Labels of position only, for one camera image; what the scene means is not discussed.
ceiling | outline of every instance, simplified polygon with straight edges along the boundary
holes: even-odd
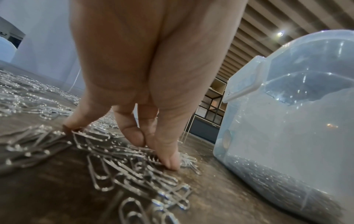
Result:
[[[218,77],[229,79],[296,38],[335,29],[354,30],[354,0],[249,0]]]

hand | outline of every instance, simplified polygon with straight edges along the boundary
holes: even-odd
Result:
[[[64,125],[85,127],[113,108],[132,144],[155,149],[166,167],[178,169],[178,138],[216,76],[246,3],[72,0],[86,89]]]

table surface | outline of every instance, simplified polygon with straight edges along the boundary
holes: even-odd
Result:
[[[65,106],[72,103],[48,93]],[[63,118],[43,120],[36,114],[0,117],[0,133],[34,124],[60,129]],[[171,172],[191,185],[191,208],[172,212],[181,224],[303,224],[308,223],[266,202],[219,163],[212,154],[213,144],[184,133],[181,152],[198,159],[202,172],[191,169]],[[86,154],[68,149],[31,168],[0,176],[0,220],[4,224],[91,224],[119,223],[118,204],[131,194],[122,189],[99,192],[94,189],[87,169]],[[141,199],[148,209],[150,203]]]

clear plastic container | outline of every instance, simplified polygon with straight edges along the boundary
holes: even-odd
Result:
[[[354,31],[298,38],[232,76],[214,155],[283,209],[354,223]]]

white chair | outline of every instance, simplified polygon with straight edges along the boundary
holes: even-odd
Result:
[[[11,62],[17,48],[8,40],[0,37],[0,61]]]

